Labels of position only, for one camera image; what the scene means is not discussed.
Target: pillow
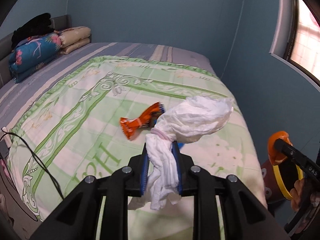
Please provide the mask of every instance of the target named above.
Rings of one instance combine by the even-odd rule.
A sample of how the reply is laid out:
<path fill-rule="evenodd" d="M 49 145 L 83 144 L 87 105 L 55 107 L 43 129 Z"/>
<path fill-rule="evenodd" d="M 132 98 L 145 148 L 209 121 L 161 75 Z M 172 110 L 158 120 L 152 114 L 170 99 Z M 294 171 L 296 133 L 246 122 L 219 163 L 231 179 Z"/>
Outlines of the pillow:
<path fill-rule="evenodd" d="M 45 65 L 47 65 L 49 62 L 51 62 L 52 60 L 54 60 L 57 57 L 57 54 L 52 55 L 51 57 L 47 58 L 46 60 L 44 60 L 43 62 L 40 62 L 39 64 L 37 64 L 36 66 L 33 66 L 31 68 L 29 68 L 28 70 L 26 70 L 25 72 L 22 73 L 17 73 L 17 72 L 12 72 L 12 76 L 13 76 L 13 80 L 14 82 L 20 83 L 21 81 L 23 81 L 24 79 L 26 79 L 28 76 L 30 76 L 31 74 L 33 74 L 34 72 L 36 72 L 37 70 L 39 70 L 40 68 L 44 67 Z"/>
<path fill-rule="evenodd" d="M 74 27 L 63 30 L 60 32 L 61 48 L 68 47 L 69 45 L 88 38 L 91 34 L 91 30 L 88 27 Z"/>
<path fill-rule="evenodd" d="M 57 54 L 60 46 L 61 41 L 55 33 L 17 46 L 9 57 L 9 69 L 12 73 L 23 73 Z"/>
<path fill-rule="evenodd" d="M 74 44 L 71 44 L 68 47 L 65 47 L 61 50 L 61 54 L 69 54 L 70 52 L 79 49 L 81 47 L 83 47 L 84 45 L 87 45 L 88 43 L 90 43 L 90 39 L 89 38 L 85 38 L 83 40 L 77 41 Z"/>

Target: headboard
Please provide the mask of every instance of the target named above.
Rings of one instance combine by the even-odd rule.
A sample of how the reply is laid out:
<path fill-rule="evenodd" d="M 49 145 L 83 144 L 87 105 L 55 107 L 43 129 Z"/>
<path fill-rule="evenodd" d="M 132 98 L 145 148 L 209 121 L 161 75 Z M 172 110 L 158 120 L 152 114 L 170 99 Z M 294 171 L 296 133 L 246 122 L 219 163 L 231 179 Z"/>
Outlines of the headboard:
<path fill-rule="evenodd" d="M 63 16 L 51 18 L 50 27 L 57 31 L 71 27 L 71 17 L 66 14 Z M 7 84 L 11 79 L 9 71 L 9 56 L 11 54 L 11 38 L 13 33 L 8 34 L 0 40 L 0 88 Z"/>

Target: window frame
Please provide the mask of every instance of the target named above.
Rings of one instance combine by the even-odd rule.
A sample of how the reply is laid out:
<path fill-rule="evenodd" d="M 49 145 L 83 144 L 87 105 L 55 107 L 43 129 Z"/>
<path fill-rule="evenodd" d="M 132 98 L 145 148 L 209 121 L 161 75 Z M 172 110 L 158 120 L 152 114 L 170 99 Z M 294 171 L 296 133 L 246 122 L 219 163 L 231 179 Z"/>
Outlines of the window frame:
<path fill-rule="evenodd" d="M 287 46 L 283 55 L 283 59 L 298 68 L 300 71 L 305 73 L 313 82 L 315 82 L 320 87 L 320 80 L 316 78 L 312 73 L 306 70 L 303 66 L 291 59 L 291 54 L 293 52 L 293 47 L 295 45 L 297 37 L 297 28 L 299 22 L 299 0 L 292 0 L 292 22 L 290 28 L 290 36 L 288 39 Z"/>

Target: blue object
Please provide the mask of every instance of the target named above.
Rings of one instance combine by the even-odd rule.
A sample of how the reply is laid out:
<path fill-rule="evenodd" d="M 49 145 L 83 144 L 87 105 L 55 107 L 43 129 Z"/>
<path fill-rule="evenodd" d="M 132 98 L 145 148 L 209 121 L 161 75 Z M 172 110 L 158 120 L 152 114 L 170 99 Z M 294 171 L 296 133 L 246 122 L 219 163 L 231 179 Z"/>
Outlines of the blue object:
<path fill-rule="evenodd" d="M 141 193 L 141 196 L 143 196 L 143 194 L 147 188 L 148 171 L 149 171 L 149 159 L 148 159 L 148 154 L 145 153 L 145 154 L 143 154 L 143 167 L 142 167 L 142 172 L 140 174 L 140 186 L 141 186 L 140 193 Z"/>
<path fill-rule="evenodd" d="M 36 66 L 33 66 L 31 68 L 29 68 L 28 70 L 26 70 L 25 72 L 22 73 L 16 73 L 16 72 L 12 72 L 12 77 L 14 82 L 20 83 L 21 81 L 23 81 L 24 79 L 26 79 L 28 76 L 30 76 L 31 74 L 33 74 L 34 72 L 36 72 L 38 69 L 44 67 L 45 65 L 47 65 L 49 62 L 51 62 L 52 60 L 54 60 L 57 57 L 57 54 L 54 54 L 53 56 L 49 57 L 48 59 L 46 59 L 45 61 L 39 63 Z"/>
<path fill-rule="evenodd" d="M 184 143 L 178 143 L 179 150 L 184 146 Z"/>
<path fill-rule="evenodd" d="M 176 164 L 177 164 L 177 172 L 178 172 L 178 179 L 179 179 L 179 184 L 177 186 L 177 190 L 178 190 L 178 193 L 179 195 L 182 194 L 182 174 L 181 174 L 181 170 L 180 170 L 180 165 L 179 165 L 179 160 L 178 160 L 178 155 L 180 154 L 180 151 L 179 151 L 179 146 L 178 146 L 178 143 L 176 141 L 174 141 L 172 143 L 172 154 L 176 160 Z"/>
<path fill-rule="evenodd" d="M 17 46 L 9 57 L 9 69 L 16 77 L 15 82 L 21 82 L 48 63 L 49 59 L 55 58 L 60 46 L 60 38 L 55 33 L 35 39 L 32 37 L 27 43 Z"/>

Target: bed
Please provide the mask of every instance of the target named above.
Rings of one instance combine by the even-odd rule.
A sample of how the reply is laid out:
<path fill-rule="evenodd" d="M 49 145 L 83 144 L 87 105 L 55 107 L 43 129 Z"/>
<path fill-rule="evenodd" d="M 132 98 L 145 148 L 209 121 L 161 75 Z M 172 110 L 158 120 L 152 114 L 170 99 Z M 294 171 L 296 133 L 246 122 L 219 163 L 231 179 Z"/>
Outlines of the bed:
<path fill-rule="evenodd" d="M 203 55 L 154 44 L 90 43 L 22 83 L 4 84 L 0 125 L 28 142 L 67 195 L 85 176 L 108 176 L 142 152 L 149 131 L 128 140 L 120 117 L 136 118 L 158 101 L 169 109 L 195 95 L 233 98 Z M 211 174 L 236 174 L 266 206 L 255 148 L 236 101 L 233 107 L 223 129 L 181 152 Z M 7 163 L 22 201 L 44 220 L 61 201 L 49 176 L 17 138 Z M 192 217 L 192 197 L 160 211 L 146 205 L 128 212 L 129 239 L 191 239 Z"/>

